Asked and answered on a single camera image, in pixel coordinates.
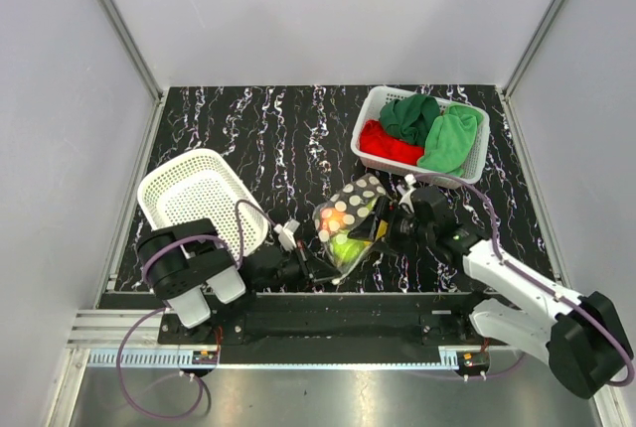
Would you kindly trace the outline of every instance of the black marble surface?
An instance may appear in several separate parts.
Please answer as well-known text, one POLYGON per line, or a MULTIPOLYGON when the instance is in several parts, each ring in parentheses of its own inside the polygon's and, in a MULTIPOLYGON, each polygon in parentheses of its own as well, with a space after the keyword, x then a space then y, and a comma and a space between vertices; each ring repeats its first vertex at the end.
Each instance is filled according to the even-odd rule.
MULTIPOLYGON (((493 201, 506 250, 552 277, 550 262, 522 174, 506 116, 494 86, 398 86, 484 108, 490 114, 490 145, 477 187, 493 201)), ((301 223, 310 249, 320 243, 311 215, 367 169, 351 152, 360 108, 372 86, 173 87, 148 164, 148 172, 185 151, 206 147, 223 155, 260 205, 276 221, 301 223)), ((371 171, 390 193, 398 176, 371 171)), ((459 217, 482 227, 488 219, 465 190, 443 190, 459 217)), ((137 209, 121 261, 115 291, 147 291, 140 282, 135 243, 149 231, 137 209)), ((473 282, 436 260, 428 250, 417 257, 372 254, 338 287, 343 292, 470 291, 473 282)))

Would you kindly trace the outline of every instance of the dark green cloth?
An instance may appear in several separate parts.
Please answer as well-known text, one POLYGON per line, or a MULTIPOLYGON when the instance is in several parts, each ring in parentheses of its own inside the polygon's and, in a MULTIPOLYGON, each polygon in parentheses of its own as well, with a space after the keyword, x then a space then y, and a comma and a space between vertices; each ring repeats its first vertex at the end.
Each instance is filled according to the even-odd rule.
POLYGON ((424 147, 428 131, 437 116, 439 105, 434 97, 414 94, 385 105, 380 111, 380 124, 390 136, 424 147))
POLYGON ((430 128, 424 155, 417 166, 428 171, 461 177, 464 163, 477 137, 484 116, 474 107, 453 103, 430 128))

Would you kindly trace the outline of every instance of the metal floor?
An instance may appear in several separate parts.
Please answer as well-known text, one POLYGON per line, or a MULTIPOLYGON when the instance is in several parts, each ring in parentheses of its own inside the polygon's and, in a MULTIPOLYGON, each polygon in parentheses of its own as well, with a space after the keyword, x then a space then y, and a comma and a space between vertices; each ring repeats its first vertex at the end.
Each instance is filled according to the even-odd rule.
MULTIPOLYGON (((514 358, 493 352, 493 370, 514 358)), ((129 369, 126 385, 135 397, 165 369, 129 369)), ((450 372, 435 375, 454 378, 450 372)), ((279 427, 589 427, 600 425, 591 402, 562 388, 548 369, 527 357, 509 376, 486 382, 437 380, 406 371, 229 370, 205 377, 211 392, 180 426, 279 427)), ((196 399, 197 388, 175 378, 142 393, 139 404, 176 415, 196 399)), ((74 427, 142 427, 166 422, 142 417, 125 405, 113 368, 86 370, 74 427)))

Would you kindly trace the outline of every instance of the red cloth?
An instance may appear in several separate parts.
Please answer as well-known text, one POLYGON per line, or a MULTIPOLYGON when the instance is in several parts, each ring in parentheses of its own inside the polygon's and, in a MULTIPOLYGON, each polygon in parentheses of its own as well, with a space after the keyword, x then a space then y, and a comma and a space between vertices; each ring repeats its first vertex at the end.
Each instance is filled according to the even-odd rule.
POLYGON ((385 132, 379 121, 367 121, 360 134, 360 150, 374 156, 412 166, 424 155, 424 148, 411 146, 385 132))

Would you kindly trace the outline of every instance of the white wall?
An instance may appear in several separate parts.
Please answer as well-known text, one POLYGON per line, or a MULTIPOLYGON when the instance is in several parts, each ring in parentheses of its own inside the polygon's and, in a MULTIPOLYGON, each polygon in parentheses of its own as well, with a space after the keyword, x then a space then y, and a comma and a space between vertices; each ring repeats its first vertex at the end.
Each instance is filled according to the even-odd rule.
POLYGON ((614 301, 633 347, 635 9, 568 0, 513 97, 571 281, 614 301))
POLYGON ((160 84, 505 83, 551 0, 115 0, 160 84))
POLYGON ((95 0, 0 0, 0 417, 40 425, 152 103, 95 0))

